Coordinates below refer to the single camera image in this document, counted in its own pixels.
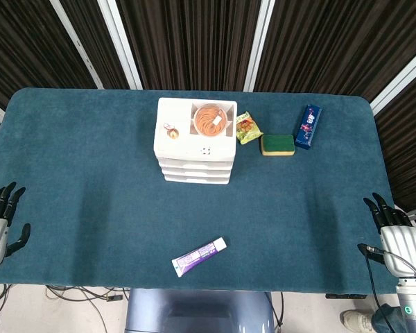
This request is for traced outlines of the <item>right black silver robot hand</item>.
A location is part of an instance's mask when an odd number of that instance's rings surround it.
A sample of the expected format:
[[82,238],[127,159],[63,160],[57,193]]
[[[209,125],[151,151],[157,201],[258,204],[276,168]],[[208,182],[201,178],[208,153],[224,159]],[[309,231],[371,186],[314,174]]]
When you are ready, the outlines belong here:
[[396,278],[416,278],[416,227],[405,212],[389,206],[378,193],[364,198],[372,215],[381,247],[361,245],[369,260],[384,265]]

